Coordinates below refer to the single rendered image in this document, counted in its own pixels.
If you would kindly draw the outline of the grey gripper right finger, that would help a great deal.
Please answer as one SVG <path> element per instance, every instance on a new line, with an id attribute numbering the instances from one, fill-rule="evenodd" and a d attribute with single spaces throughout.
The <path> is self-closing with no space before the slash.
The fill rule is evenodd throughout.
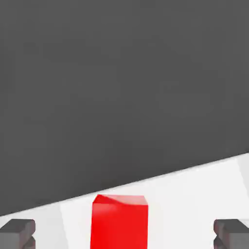
<path id="1" fill-rule="evenodd" d="M 216 219 L 213 249 L 249 249 L 249 227 L 239 219 Z"/>

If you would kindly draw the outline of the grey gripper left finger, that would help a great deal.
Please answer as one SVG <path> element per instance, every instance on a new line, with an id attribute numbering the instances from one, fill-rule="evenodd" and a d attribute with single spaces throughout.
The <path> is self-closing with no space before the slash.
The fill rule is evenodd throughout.
<path id="1" fill-rule="evenodd" d="M 36 249 L 33 219 L 11 219 L 0 228 L 0 249 Z"/>

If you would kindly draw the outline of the small red cube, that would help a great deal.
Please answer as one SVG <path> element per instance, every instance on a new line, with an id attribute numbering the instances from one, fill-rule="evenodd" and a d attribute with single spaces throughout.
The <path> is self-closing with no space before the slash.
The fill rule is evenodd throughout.
<path id="1" fill-rule="evenodd" d="M 92 203 L 90 249 L 147 249 L 144 196 L 98 194 Z"/>

